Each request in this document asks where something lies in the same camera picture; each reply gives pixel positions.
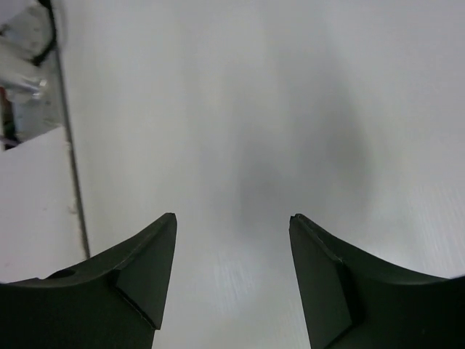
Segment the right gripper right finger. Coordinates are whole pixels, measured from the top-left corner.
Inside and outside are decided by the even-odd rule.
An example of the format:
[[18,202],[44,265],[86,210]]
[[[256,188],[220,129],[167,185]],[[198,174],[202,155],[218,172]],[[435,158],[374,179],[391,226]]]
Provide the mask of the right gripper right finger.
[[394,265],[302,214],[289,236],[312,348],[464,347],[464,277]]

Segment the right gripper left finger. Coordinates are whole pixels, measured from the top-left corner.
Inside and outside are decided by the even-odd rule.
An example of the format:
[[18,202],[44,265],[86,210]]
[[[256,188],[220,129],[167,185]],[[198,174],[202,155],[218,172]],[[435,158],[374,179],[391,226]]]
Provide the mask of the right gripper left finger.
[[177,237],[166,213],[135,236],[47,278],[1,285],[2,348],[151,348]]

